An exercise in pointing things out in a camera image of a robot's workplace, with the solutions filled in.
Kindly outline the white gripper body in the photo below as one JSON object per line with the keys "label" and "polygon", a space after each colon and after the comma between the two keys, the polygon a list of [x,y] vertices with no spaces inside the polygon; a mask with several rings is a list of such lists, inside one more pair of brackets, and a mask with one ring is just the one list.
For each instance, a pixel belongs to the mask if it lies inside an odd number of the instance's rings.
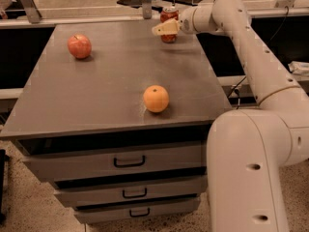
{"label": "white gripper body", "polygon": [[183,10],[179,15],[179,24],[181,30],[185,34],[193,34],[195,32],[193,26],[193,14],[195,9],[193,7]]}

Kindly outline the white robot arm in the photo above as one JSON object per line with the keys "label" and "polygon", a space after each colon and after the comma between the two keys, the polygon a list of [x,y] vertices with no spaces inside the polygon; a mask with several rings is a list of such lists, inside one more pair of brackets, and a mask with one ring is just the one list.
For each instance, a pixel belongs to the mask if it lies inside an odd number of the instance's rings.
{"label": "white robot arm", "polygon": [[309,158],[309,97],[251,26],[241,0],[184,10],[156,35],[223,34],[257,103],[213,122],[207,139],[211,232],[289,232],[279,169]]}

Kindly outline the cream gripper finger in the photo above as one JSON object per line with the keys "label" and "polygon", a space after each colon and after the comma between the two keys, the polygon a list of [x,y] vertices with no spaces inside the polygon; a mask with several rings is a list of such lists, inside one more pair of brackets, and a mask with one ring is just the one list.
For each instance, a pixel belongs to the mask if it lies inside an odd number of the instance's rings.
{"label": "cream gripper finger", "polygon": [[169,19],[163,23],[157,24],[152,28],[155,36],[177,35],[180,31],[180,24],[174,19]]}

